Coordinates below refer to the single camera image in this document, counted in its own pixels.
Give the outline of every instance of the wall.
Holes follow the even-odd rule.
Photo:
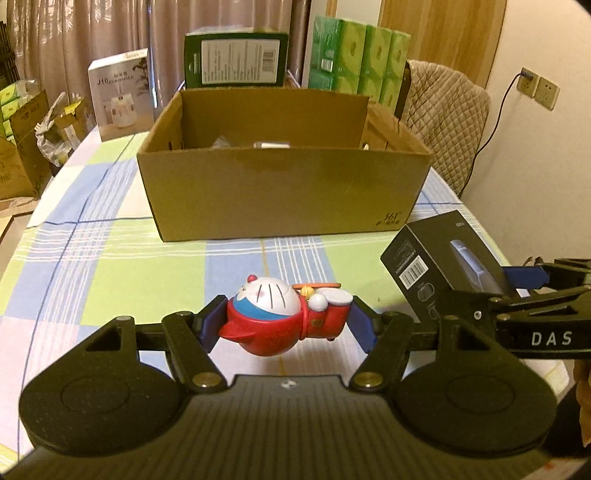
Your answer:
[[[574,0],[509,0],[486,139],[525,66],[560,86],[554,111],[509,93],[463,200],[513,264],[591,258],[591,17]]]
[[[336,16],[368,25],[377,25],[381,0],[339,0]]]

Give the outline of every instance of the white cat face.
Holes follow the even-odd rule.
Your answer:
[[[247,298],[253,305],[277,315],[295,315],[301,309],[300,296],[283,280],[260,277],[245,283],[236,300]]]

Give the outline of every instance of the wall outlet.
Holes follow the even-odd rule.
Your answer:
[[[519,77],[519,80],[517,80],[517,91],[523,93],[524,95],[527,95],[530,98],[533,98],[535,95],[535,89],[538,86],[540,76],[526,68],[522,68],[521,73],[522,75]],[[524,77],[524,73],[527,76],[531,76],[531,80],[527,77]]]
[[[559,93],[560,87],[558,85],[555,85],[544,77],[540,77],[538,88],[535,90],[535,101],[552,111],[554,110],[554,105],[556,105]]]

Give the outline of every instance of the table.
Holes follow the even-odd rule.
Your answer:
[[[115,316],[154,323],[179,310],[198,312],[218,294],[236,294],[250,274],[288,283],[338,281],[377,310],[408,311],[379,260],[395,232],[163,243],[135,161],[145,135],[106,143],[96,129],[88,135],[43,194],[0,281],[0,469],[31,448],[18,422],[23,386]],[[450,210],[459,210],[506,264],[431,170],[410,220]],[[348,382],[365,354],[345,328],[334,342],[306,339],[272,358],[220,339],[211,357],[229,382],[237,373],[335,372]],[[433,358],[418,353],[411,367]],[[168,371],[160,352],[141,352],[141,359]],[[532,365],[555,391],[566,386],[561,362]]]

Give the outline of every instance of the screw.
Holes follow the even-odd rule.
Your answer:
[[[222,383],[222,377],[214,372],[202,372],[193,377],[193,383],[203,388],[217,387]]]
[[[360,387],[372,388],[384,383],[384,378],[377,372],[361,372],[355,375],[353,382]]]

